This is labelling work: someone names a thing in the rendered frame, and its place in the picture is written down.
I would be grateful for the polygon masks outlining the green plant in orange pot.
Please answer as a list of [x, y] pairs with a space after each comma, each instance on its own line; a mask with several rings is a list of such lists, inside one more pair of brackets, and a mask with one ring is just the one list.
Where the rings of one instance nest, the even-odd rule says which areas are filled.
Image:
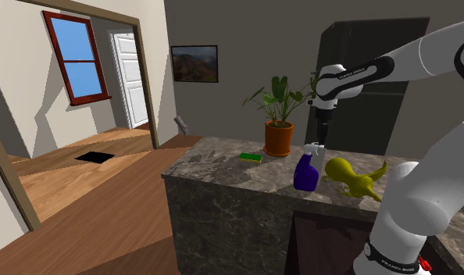
[[307, 85], [299, 91], [292, 91], [288, 77], [272, 77], [271, 89], [258, 89], [247, 97], [242, 105], [254, 102], [259, 105], [258, 110], [266, 113], [268, 121], [265, 124], [265, 145], [263, 151], [267, 155], [283, 157], [291, 153], [291, 139], [294, 129], [288, 117], [294, 109], [304, 103], [308, 97], [316, 97], [315, 77], [310, 77]]

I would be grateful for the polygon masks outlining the black refrigerator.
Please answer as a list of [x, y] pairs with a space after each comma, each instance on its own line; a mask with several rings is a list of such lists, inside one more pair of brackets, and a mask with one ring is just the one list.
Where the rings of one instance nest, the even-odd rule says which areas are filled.
[[[336, 21], [321, 35], [316, 69], [333, 64], [351, 69], [375, 59], [422, 37], [429, 21], [428, 17]], [[339, 100], [328, 123], [326, 147], [384, 155], [408, 84], [367, 84], [360, 95]]]

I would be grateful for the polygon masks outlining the yellow watering can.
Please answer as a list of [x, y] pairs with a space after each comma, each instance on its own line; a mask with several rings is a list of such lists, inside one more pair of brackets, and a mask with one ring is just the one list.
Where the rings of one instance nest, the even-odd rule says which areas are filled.
[[352, 169], [351, 164], [342, 158], [332, 158], [325, 165], [325, 175], [323, 181], [331, 181], [340, 195], [362, 198], [371, 197], [377, 202], [382, 199], [373, 191], [373, 184], [379, 180], [387, 170], [387, 163], [372, 173], [357, 174]]

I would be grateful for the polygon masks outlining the purple spray bottle white head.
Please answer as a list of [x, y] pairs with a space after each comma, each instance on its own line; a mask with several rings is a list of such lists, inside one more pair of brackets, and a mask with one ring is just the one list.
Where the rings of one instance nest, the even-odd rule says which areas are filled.
[[325, 159], [325, 148], [318, 141], [304, 145], [304, 154], [294, 171], [294, 188], [315, 191]]

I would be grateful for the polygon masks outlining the dark robot stand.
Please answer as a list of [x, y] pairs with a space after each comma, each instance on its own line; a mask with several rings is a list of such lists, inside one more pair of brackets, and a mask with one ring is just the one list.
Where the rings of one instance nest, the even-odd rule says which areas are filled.
[[355, 275], [352, 264], [372, 227], [370, 221], [295, 211], [284, 275]]

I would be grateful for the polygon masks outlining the small grey angular object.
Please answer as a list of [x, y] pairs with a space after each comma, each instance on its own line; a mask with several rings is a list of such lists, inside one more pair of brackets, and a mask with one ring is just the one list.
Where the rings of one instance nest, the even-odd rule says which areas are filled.
[[179, 130], [185, 136], [188, 136], [189, 135], [189, 126], [183, 121], [183, 119], [180, 116], [176, 116], [173, 120], [176, 122]]

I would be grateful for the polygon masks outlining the white panelled door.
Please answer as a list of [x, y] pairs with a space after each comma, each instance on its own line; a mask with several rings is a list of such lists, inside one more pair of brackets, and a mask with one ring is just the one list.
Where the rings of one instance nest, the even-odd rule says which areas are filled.
[[134, 34], [109, 32], [109, 40], [127, 124], [129, 128], [136, 128], [148, 122], [148, 114]]

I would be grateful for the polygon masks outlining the red framed window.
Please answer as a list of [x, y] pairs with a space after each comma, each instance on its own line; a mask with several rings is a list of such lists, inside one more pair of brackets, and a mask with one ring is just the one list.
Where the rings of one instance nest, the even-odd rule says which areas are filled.
[[110, 99], [91, 21], [49, 11], [42, 14], [71, 106]]

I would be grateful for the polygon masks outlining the dark framed landscape wall picture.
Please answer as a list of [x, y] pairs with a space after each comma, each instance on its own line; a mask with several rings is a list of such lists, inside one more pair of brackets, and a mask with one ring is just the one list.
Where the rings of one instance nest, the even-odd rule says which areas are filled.
[[218, 46], [171, 46], [173, 80], [176, 82], [218, 83]]

